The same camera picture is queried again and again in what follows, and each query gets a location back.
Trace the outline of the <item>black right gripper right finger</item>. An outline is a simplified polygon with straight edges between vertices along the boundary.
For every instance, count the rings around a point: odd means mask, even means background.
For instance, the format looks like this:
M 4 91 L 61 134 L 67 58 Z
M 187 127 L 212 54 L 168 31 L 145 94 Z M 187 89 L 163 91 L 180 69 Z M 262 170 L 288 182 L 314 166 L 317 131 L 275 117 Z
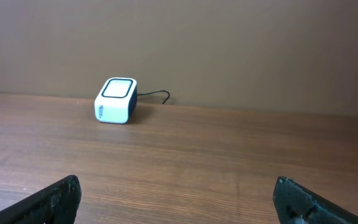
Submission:
M 288 177 L 278 177 L 273 203 L 281 224 L 358 224 L 358 216 Z

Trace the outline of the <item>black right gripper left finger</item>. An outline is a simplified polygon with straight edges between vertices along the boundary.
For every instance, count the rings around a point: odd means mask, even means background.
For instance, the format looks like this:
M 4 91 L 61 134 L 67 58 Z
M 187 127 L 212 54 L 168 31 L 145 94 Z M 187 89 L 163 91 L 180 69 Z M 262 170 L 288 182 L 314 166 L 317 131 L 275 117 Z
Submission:
M 0 224 L 73 224 L 80 201 L 80 182 L 69 175 L 1 210 Z

